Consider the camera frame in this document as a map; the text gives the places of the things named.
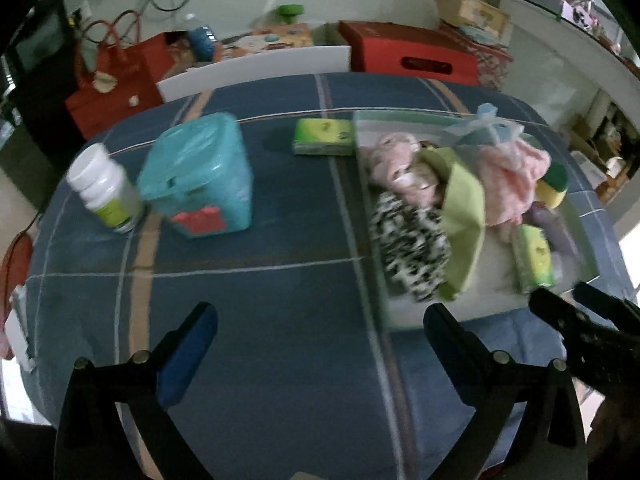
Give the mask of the yellow-green cloth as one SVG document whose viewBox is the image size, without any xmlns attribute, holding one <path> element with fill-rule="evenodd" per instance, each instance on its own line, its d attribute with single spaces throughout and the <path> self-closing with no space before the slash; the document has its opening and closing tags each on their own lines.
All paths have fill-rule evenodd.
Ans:
<svg viewBox="0 0 640 480">
<path fill-rule="evenodd" d="M 429 146 L 422 148 L 419 157 L 445 185 L 440 216 L 450 258 L 439 293 L 454 300 L 471 286 L 480 260 L 486 232 L 485 191 L 452 148 Z"/>
</svg>

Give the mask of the pink doll toy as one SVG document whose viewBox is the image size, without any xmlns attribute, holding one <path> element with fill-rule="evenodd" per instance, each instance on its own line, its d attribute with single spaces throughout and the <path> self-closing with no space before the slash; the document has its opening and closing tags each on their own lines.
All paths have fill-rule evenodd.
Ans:
<svg viewBox="0 0 640 480">
<path fill-rule="evenodd" d="M 387 133 L 359 151 L 369 180 L 419 208 L 439 207 L 442 189 L 435 170 L 420 157 L 422 146 L 409 133 Z"/>
</svg>

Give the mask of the cardboard box on floor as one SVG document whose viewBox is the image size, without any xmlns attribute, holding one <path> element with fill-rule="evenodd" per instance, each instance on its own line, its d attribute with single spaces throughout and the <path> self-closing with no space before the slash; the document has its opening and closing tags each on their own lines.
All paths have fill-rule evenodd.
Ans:
<svg viewBox="0 0 640 480">
<path fill-rule="evenodd" d="M 608 183 L 608 176 L 600 170 L 585 154 L 580 151 L 571 151 L 570 154 L 577 162 L 578 167 L 587 178 L 591 187 L 596 190 L 602 184 Z"/>
</svg>

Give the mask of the leopard print scrunchie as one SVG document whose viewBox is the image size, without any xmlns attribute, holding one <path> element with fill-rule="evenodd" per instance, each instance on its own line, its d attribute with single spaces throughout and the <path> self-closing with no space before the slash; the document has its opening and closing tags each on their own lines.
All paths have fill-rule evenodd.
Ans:
<svg viewBox="0 0 640 480">
<path fill-rule="evenodd" d="M 445 281 L 451 255 L 439 211 L 411 205 L 385 191 L 375 202 L 370 231 L 387 277 L 416 301 L 433 298 Z"/>
</svg>

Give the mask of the white storage box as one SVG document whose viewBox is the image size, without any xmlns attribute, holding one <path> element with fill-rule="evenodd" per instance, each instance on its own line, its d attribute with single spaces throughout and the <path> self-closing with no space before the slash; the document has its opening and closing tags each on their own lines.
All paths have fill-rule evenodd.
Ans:
<svg viewBox="0 0 640 480">
<path fill-rule="evenodd" d="M 268 51 L 241 56 L 185 72 L 158 82 L 157 88 L 166 102 L 269 78 L 347 73 L 350 70 L 349 46 L 320 46 Z"/>
</svg>

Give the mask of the black coffee machine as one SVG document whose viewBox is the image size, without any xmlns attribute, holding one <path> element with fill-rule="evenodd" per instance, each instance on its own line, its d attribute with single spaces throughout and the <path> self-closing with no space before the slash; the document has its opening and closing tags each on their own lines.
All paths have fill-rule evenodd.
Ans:
<svg viewBox="0 0 640 480">
<path fill-rule="evenodd" d="M 64 0 L 38 0 L 2 56 L 1 169 L 42 211 L 85 139 L 66 107 L 78 90 L 76 38 Z"/>
</svg>

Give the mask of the green tissue pack in tray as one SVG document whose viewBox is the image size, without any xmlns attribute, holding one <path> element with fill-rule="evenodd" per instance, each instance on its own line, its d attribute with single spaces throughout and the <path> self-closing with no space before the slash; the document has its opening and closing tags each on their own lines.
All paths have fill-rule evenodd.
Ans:
<svg viewBox="0 0 640 480">
<path fill-rule="evenodd" d="M 541 228 L 519 224 L 512 230 L 511 245 L 522 294 L 555 284 L 552 252 Z"/>
</svg>

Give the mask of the green tissue pack on cloth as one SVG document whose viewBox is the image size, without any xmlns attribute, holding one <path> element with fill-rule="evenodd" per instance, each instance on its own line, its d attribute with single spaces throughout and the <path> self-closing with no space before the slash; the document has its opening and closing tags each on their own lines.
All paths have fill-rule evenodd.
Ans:
<svg viewBox="0 0 640 480">
<path fill-rule="evenodd" d="M 326 118 L 300 118 L 292 142 L 296 155 L 309 156 L 350 156 L 354 145 L 350 120 Z"/>
</svg>

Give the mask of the blue plaid tablecloth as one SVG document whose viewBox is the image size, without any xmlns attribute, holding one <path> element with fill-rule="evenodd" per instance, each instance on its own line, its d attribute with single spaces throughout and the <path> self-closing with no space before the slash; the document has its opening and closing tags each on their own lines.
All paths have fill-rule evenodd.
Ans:
<svg viewBox="0 0 640 480">
<path fill-rule="evenodd" d="M 567 164 L 568 199 L 596 256 L 596 284 L 630 297 L 608 215 L 558 135 L 526 103 L 462 84 L 373 74 L 254 81 L 148 110 L 101 136 L 137 174 L 166 129 L 234 115 L 254 172 L 247 230 L 189 240 L 149 217 L 118 234 L 66 184 L 58 187 L 26 282 L 30 400 L 57 422 L 77 358 L 124 362 L 207 301 L 219 332 L 170 414 L 214 477 L 427 478 L 472 410 L 424 333 L 383 330 L 357 163 L 297 156 L 293 133 L 304 116 L 346 118 L 366 108 L 454 116 L 485 102 L 525 122 Z"/>
</svg>

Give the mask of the blue water bottle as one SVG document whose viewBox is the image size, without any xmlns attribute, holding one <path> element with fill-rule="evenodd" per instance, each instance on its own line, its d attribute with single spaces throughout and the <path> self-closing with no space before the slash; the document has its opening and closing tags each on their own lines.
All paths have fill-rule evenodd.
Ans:
<svg viewBox="0 0 640 480">
<path fill-rule="evenodd" d="M 218 40 L 212 29 L 200 21 L 194 13 L 188 13 L 184 16 L 183 27 L 194 58 L 200 63 L 213 62 Z"/>
</svg>

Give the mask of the light green tray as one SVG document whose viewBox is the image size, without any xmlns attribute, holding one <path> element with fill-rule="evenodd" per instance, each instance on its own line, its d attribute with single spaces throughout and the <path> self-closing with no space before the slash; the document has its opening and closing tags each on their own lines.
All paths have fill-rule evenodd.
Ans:
<svg viewBox="0 0 640 480">
<path fill-rule="evenodd" d="M 357 110 L 354 126 L 357 145 L 372 148 L 378 138 L 392 132 L 406 132 L 420 141 L 431 141 L 440 146 L 451 146 L 458 137 L 445 129 L 463 122 L 462 117 L 420 112 L 420 110 Z M 564 198 L 558 208 L 567 231 L 577 245 L 578 255 L 561 257 L 561 278 L 553 289 L 558 294 L 570 292 L 578 281 L 594 282 L 600 276 L 596 254 L 589 235 L 582 224 L 586 214 L 577 207 L 577 197 Z M 422 326 L 426 301 L 419 302 L 406 290 L 394 285 L 386 276 L 378 246 L 372 246 L 376 284 L 380 292 L 380 306 L 384 325 L 390 330 L 417 330 Z M 524 308 L 526 299 L 518 289 L 515 260 L 512 249 L 500 240 L 495 229 L 486 232 L 480 263 L 471 276 L 469 287 L 457 298 L 449 300 L 437 294 L 434 299 L 447 305 L 459 321 L 484 318 L 513 309 Z"/>
</svg>

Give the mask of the red felt handbag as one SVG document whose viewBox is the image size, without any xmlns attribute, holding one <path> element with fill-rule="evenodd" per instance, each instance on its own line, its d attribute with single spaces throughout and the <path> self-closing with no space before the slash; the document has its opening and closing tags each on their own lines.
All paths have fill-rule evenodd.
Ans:
<svg viewBox="0 0 640 480">
<path fill-rule="evenodd" d="M 162 105 L 164 98 L 157 83 L 176 65 L 163 34 L 141 39 L 137 11 L 129 9 L 118 17 L 132 19 L 131 46 L 126 47 L 120 40 L 118 21 L 95 20 L 78 38 L 74 64 L 78 90 L 66 99 L 65 105 L 86 140 L 132 115 Z M 82 46 L 96 27 L 104 29 L 104 36 L 94 51 L 93 68 L 88 68 Z"/>
</svg>

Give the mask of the red patterned box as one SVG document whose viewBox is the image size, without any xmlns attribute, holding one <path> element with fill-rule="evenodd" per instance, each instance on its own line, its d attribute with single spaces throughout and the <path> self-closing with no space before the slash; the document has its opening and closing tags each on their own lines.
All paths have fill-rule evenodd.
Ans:
<svg viewBox="0 0 640 480">
<path fill-rule="evenodd" d="M 445 36 L 454 40 L 468 53 L 475 56 L 477 60 L 478 84 L 481 87 L 495 91 L 501 91 L 509 75 L 512 56 L 498 47 L 478 44 L 472 39 L 465 37 L 459 29 L 452 27 L 446 22 L 439 23 L 439 31 Z"/>
</svg>

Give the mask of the green dumbbell toy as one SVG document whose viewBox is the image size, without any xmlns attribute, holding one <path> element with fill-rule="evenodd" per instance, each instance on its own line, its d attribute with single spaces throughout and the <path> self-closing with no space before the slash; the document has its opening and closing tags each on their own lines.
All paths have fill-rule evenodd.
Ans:
<svg viewBox="0 0 640 480">
<path fill-rule="evenodd" d="M 295 24 L 301 15 L 305 14 L 302 4 L 282 4 L 277 7 L 277 17 L 283 24 Z"/>
</svg>

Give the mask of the orange picture book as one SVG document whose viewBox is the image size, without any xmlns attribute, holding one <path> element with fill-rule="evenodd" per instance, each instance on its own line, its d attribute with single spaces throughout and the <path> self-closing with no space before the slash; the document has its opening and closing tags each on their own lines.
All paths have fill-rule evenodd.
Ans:
<svg viewBox="0 0 640 480">
<path fill-rule="evenodd" d="M 277 24 L 254 29 L 222 40 L 215 48 L 213 62 L 261 54 L 268 51 L 312 47 L 314 40 L 306 24 Z"/>
</svg>

